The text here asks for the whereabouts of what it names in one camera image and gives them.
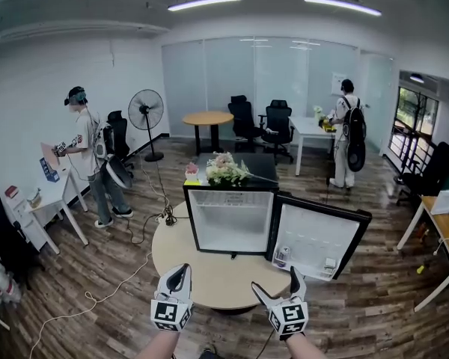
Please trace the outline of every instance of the white t-shirt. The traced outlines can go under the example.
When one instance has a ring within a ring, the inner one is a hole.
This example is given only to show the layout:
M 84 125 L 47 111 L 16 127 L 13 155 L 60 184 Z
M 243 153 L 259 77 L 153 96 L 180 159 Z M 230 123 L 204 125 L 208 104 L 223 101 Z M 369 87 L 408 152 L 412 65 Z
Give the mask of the white t-shirt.
M 100 119 L 98 116 L 90 114 L 87 108 L 83 109 L 78 118 L 76 119 L 77 125 L 77 144 L 76 147 L 86 149 L 81 152 L 83 158 L 83 166 L 85 168 L 85 174 L 87 177 L 91 177 L 98 173 L 103 160 L 98 159 L 94 155 L 94 132 L 96 131 Z
M 351 108 L 358 106 L 359 98 L 356 97 L 354 94 L 347 94 L 346 99 L 349 102 L 349 104 L 351 105 Z M 334 113 L 332 119 L 333 120 L 344 120 L 347 111 L 349 111 L 349 108 L 348 108 L 346 102 L 344 101 L 343 97 L 340 97 L 336 103 L 336 110 L 335 110 L 335 113 Z M 344 137 L 344 135 L 343 135 L 343 124 L 336 123 L 334 125 L 334 127 L 336 128 L 336 135 L 335 135 L 336 142 L 346 141 L 346 137 Z

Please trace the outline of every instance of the office chair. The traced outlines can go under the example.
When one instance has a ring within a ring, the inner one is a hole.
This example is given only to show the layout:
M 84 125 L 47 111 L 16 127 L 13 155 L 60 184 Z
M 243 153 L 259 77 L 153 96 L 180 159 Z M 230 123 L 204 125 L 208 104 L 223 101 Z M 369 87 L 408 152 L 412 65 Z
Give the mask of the office chair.
M 415 173 L 419 161 L 411 160 L 412 173 L 403 174 L 403 182 L 409 191 L 401 190 L 396 204 L 401 202 L 413 202 L 421 195 L 436 196 L 442 189 L 445 180 L 449 176 L 449 145 L 441 142 L 429 160 L 429 163 L 420 174 Z
M 234 116 L 234 134 L 247 140 L 246 142 L 235 142 L 234 151 L 238 152 L 239 149 L 247 149 L 254 153 L 256 146 L 262 146 L 255 143 L 254 139 L 260 137 L 263 134 L 263 130 L 254 126 L 251 103 L 247 101 L 246 96 L 235 96 L 231 97 L 231 102 L 227 104 L 227 108 Z
M 115 155 L 123 161 L 128 156 L 129 146 L 126 144 L 126 128 L 128 121 L 121 117 L 121 111 L 113 111 L 108 115 L 108 123 L 112 126 L 114 132 L 114 152 Z M 125 168 L 134 169 L 133 163 L 123 164 Z
M 293 112 L 288 108 L 286 101 L 273 100 L 271 105 L 266 107 L 266 116 L 260 114 L 260 127 L 263 128 L 263 118 L 266 117 L 266 130 L 263 131 L 261 138 L 263 141 L 274 144 L 273 148 L 265 147 L 265 153 L 273 153 L 275 162 L 277 163 L 277 155 L 290 158 L 292 164 L 294 158 L 290 155 L 285 144 L 289 144 L 293 140 L 294 127 L 290 126 L 290 115 Z

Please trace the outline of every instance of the electric fan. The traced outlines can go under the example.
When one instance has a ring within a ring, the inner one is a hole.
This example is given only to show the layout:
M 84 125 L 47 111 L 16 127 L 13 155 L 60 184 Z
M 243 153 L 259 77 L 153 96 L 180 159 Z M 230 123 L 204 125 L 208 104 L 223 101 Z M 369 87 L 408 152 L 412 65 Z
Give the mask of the electric fan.
M 142 90 L 129 102 L 129 121 L 136 129 L 147 130 L 150 136 L 151 153 L 144 157 L 144 160 L 147 162 L 159 161 L 163 158 L 163 153 L 155 152 L 153 139 L 151 138 L 151 129 L 158 125 L 162 117 L 163 100 L 154 90 Z

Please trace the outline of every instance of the black backpack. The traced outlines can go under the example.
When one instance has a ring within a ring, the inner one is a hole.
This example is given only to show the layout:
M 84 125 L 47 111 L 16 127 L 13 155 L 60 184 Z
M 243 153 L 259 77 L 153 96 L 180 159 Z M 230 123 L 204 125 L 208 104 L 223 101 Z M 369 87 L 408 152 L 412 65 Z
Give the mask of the black backpack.
M 345 96 L 343 100 L 347 105 L 348 111 L 344 116 L 343 134 L 348 140 L 347 147 L 347 163 L 351 171 L 360 171 L 364 166 L 366 160 L 366 122 L 362 114 L 358 99 L 358 105 L 352 108 Z

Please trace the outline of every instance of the fan stand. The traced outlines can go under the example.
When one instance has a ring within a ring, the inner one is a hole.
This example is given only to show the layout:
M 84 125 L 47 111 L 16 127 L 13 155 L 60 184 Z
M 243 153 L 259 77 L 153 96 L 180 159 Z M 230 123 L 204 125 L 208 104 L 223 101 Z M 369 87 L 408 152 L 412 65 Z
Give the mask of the fan stand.
M 140 112 L 144 114 L 144 117 L 147 119 L 148 137 L 150 138 L 150 146 L 151 146 L 151 153 L 148 153 L 144 157 L 144 160 L 146 162 L 156 162 L 159 161 L 160 159 L 163 159 L 165 155 L 161 152 L 155 152 L 155 148 L 153 147 L 153 139 L 151 138 L 151 130 L 150 130 L 150 121 L 148 120 L 148 109 L 149 108 L 146 105 L 140 107 Z

